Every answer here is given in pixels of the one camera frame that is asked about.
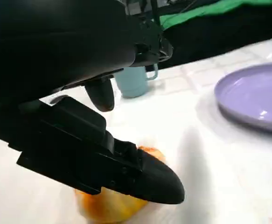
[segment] black fabric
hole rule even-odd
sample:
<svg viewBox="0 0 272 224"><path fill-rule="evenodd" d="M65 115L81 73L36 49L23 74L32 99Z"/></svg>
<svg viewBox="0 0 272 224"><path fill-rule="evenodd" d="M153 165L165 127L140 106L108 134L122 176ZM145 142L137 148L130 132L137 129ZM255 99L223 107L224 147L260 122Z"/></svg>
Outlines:
<svg viewBox="0 0 272 224"><path fill-rule="evenodd" d="M272 38L272 5L243 5L225 14L196 17L167 29L164 35L174 53L170 60L159 64L160 69Z"/></svg>

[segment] screw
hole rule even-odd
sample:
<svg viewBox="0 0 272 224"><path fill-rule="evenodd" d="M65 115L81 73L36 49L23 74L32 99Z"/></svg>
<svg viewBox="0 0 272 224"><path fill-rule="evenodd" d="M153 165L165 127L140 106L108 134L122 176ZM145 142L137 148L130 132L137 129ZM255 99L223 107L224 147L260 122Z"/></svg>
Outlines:
<svg viewBox="0 0 272 224"><path fill-rule="evenodd" d="M123 167L123 168L122 168L122 173L123 173L123 174L127 174L127 168L126 168L126 167Z"/></svg>

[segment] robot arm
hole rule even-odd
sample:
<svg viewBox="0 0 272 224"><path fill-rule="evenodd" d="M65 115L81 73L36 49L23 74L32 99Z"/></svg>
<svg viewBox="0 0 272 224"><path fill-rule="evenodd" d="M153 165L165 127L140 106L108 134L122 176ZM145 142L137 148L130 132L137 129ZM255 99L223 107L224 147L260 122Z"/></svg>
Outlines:
<svg viewBox="0 0 272 224"><path fill-rule="evenodd" d="M83 85L98 109L112 110L113 72L171 55L160 27L117 0L0 0L0 139L21 152L19 165L86 193L181 203L178 176L113 138L101 115L70 97L38 100Z"/></svg>

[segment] mug handle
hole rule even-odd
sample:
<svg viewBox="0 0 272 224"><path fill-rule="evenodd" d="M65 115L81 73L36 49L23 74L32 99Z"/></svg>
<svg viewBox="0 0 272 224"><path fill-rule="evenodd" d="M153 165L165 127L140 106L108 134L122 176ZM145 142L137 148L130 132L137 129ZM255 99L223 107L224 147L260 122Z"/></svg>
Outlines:
<svg viewBox="0 0 272 224"><path fill-rule="evenodd" d="M158 75L159 75L159 67L158 67L158 64L154 64L153 66L154 66L154 72L155 72L155 74L154 74L154 76L152 76L152 77L147 77L147 78L146 78L147 81L154 80L154 79L156 79L156 78L158 77Z"/></svg>

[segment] peeled orange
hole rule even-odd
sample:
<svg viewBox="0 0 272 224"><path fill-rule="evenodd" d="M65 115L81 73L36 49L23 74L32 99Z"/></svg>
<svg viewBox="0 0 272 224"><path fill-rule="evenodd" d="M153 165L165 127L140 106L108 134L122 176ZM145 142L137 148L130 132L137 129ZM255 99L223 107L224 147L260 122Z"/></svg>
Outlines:
<svg viewBox="0 0 272 224"><path fill-rule="evenodd" d="M147 153L165 162L164 155L156 148L139 147ZM87 219L97 223L122 222L143 208L148 202L102 188L99 195L89 195L76 190L80 213Z"/></svg>

